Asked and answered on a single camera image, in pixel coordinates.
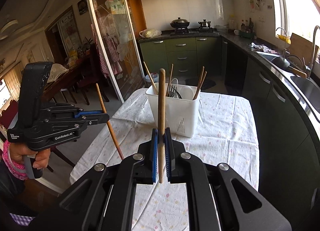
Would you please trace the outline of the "person's left hand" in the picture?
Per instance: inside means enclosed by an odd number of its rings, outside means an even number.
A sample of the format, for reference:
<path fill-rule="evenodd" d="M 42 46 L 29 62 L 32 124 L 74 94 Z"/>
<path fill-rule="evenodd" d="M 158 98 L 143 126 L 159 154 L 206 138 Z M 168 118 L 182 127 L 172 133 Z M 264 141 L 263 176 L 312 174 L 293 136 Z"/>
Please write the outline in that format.
<path fill-rule="evenodd" d="M 12 161 L 23 164 L 24 156 L 35 155 L 35 162 L 33 168 L 44 169 L 47 167 L 50 157 L 50 149 L 42 151 L 32 151 L 24 143 L 11 143 L 9 145 L 9 155 Z"/>

